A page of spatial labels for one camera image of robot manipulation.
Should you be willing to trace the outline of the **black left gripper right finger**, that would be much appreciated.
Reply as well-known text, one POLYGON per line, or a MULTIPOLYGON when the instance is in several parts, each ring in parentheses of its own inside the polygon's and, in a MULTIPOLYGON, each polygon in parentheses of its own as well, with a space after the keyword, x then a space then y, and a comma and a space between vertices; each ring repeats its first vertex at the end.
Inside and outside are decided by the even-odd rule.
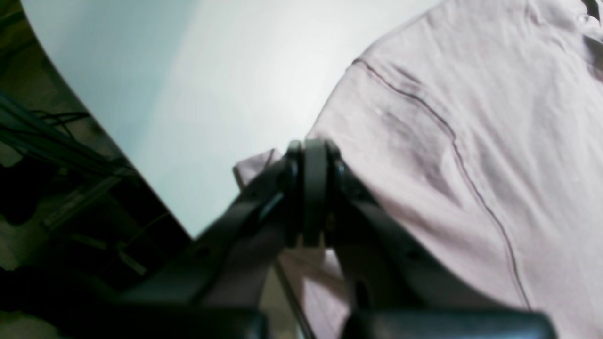
POLYGON ((304 245, 336 253, 351 314, 343 339, 555 339, 542 313, 485 296, 383 210, 332 141, 304 142, 304 245))

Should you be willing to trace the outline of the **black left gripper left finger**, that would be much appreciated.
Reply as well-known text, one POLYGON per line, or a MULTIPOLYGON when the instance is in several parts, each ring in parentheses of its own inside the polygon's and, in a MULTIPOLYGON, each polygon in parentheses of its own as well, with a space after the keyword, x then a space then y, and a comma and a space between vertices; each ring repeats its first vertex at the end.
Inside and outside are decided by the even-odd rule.
POLYGON ((75 339, 271 339, 259 309, 270 266, 302 223, 302 143, 260 172, 205 233, 114 302, 71 314, 75 339))

